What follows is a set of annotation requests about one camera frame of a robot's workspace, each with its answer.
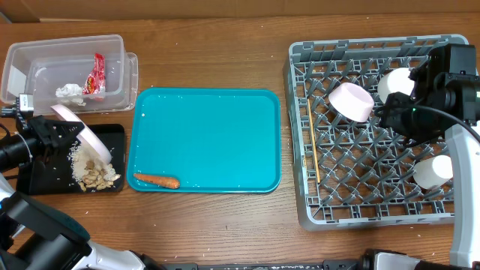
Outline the pink plate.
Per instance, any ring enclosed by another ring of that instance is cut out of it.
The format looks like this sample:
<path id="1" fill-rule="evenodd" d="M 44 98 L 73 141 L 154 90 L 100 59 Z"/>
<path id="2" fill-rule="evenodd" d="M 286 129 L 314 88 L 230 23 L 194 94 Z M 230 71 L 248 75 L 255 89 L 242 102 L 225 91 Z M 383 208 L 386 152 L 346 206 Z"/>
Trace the pink plate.
<path id="1" fill-rule="evenodd" d="M 51 110 L 62 121 L 79 122 L 80 124 L 83 123 L 82 120 L 75 113 L 73 113 L 64 105 L 53 105 L 51 106 Z M 84 128 L 77 135 L 77 138 L 83 145 L 87 145 L 90 148 L 91 152 L 95 152 L 97 158 L 101 160 L 104 164 L 110 163 L 110 161 L 112 160 L 112 155 L 110 154 L 110 151 L 86 124 L 84 124 Z"/>

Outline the white tissue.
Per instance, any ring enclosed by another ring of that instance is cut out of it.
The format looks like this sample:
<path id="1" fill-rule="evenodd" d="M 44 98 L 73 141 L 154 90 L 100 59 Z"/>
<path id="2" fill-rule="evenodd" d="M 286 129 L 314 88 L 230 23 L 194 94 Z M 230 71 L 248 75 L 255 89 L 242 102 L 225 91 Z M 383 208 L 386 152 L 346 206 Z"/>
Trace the white tissue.
<path id="1" fill-rule="evenodd" d="M 59 98 L 58 102 L 64 106 L 84 107 L 86 102 L 82 95 L 83 87 L 78 84 L 68 83 L 55 91 L 55 96 Z"/>

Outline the pile of rice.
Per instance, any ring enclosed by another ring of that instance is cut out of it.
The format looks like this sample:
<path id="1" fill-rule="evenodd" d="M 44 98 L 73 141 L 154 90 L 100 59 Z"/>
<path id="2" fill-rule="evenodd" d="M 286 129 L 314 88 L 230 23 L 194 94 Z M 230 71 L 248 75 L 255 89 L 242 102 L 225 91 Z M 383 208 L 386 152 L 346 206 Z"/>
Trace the pile of rice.
<path id="1" fill-rule="evenodd" d="M 67 159 L 70 161 L 72 177 L 77 182 L 80 182 L 80 175 L 87 161 L 94 161 L 96 164 L 105 164 L 97 158 L 97 155 L 91 151 L 87 145 L 83 145 L 80 142 L 75 142 L 70 147 Z"/>

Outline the red snack wrapper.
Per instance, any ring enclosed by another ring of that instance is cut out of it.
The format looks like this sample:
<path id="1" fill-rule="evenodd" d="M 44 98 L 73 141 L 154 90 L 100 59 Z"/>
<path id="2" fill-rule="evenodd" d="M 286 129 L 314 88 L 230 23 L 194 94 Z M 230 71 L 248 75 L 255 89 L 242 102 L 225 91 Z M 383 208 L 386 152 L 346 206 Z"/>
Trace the red snack wrapper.
<path id="1" fill-rule="evenodd" d="M 93 100 L 102 101 L 106 91 L 105 76 L 105 58 L 103 55 L 96 53 L 94 55 L 94 67 L 87 76 L 82 93 L 92 96 Z"/>

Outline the wooden chopstick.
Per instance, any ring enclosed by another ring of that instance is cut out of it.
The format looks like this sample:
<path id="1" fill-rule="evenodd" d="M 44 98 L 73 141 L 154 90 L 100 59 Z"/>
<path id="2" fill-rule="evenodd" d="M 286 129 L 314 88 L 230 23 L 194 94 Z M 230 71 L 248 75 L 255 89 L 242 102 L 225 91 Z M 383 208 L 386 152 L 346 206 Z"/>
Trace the wooden chopstick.
<path id="1" fill-rule="evenodd" d="M 312 152 L 313 152 L 313 162 L 314 162 L 314 169 L 316 174 L 316 183 L 320 185 L 320 168 L 318 164 L 318 156 L 317 156 L 317 144 L 316 144 L 316 135 L 315 129 L 313 125 L 313 113 L 311 109 L 311 102 L 307 98 L 307 113 L 308 113 L 308 120 L 309 120 L 309 127 L 310 127 L 310 140 L 312 145 Z"/>

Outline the pink bowl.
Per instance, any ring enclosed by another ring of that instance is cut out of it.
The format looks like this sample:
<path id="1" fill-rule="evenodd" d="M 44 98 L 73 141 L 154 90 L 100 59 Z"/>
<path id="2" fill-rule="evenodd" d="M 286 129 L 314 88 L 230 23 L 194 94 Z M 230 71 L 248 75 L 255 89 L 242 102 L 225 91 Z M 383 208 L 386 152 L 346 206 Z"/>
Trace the pink bowl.
<path id="1" fill-rule="evenodd" d="M 328 99 L 340 114 L 355 122 L 366 122 L 374 107 L 371 95 L 351 82 L 341 83 L 328 95 Z"/>

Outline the pale green cup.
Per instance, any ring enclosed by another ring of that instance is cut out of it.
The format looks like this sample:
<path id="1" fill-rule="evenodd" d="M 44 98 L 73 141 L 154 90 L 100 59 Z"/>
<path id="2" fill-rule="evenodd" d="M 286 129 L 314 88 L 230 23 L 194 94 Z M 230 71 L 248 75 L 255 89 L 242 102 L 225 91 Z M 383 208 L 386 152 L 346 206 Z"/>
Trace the pale green cup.
<path id="1" fill-rule="evenodd" d="M 415 82 L 410 79 L 410 73 L 409 68 L 400 67 L 382 77 L 377 86 L 380 100 L 385 103 L 387 97 L 396 92 L 410 95 L 415 86 Z"/>

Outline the pile of peanuts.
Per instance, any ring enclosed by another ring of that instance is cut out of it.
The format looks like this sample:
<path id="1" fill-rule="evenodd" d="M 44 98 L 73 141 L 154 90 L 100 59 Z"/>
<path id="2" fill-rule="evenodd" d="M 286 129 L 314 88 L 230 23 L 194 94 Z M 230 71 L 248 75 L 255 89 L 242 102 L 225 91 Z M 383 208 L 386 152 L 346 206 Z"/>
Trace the pile of peanuts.
<path id="1" fill-rule="evenodd" d="M 101 191 L 107 188 L 113 188 L 115 182 L 121 177 L 114 169 L 113 165 L 95 163 L 88 160 L 80 175 L 79 186 L 83 192 L 88 189 L 93 191 Z"/>

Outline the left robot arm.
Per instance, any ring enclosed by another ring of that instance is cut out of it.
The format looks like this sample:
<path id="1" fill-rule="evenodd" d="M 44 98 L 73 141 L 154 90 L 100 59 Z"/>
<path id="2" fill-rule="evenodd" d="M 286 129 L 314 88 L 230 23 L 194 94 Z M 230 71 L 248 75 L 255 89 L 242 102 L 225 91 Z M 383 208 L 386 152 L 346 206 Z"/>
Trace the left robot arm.
<path id="1" fill-rule="evenodd" d="M 54 121 L 37 116 L 17 120 L 22 133 L 1 139 L 1 171 L 48 157 L 69 146 L 84 130 L 81 121 Z M 2 269 L 162 270 L 145 254 L 113 250 L 90 239 L 85 228 L 67 214 L 1 180 Z"/>

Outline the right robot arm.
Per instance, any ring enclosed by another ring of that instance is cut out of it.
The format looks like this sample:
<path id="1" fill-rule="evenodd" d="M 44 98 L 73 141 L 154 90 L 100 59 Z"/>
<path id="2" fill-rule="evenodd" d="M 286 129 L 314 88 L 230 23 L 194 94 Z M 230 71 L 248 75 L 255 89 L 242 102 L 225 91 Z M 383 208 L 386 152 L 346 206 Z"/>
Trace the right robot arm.
<path id="1" fill-rule="evenodd" d="M 479 75 L 476 48 L 449 43 L 428 53 L 409 75 L 411 94 L 389 94 L 375 109 L 382 128 L 406 137 L 406 147 L 443 137 L 452 161 L 454 239 L 450 269 L 479 268 Z"/>

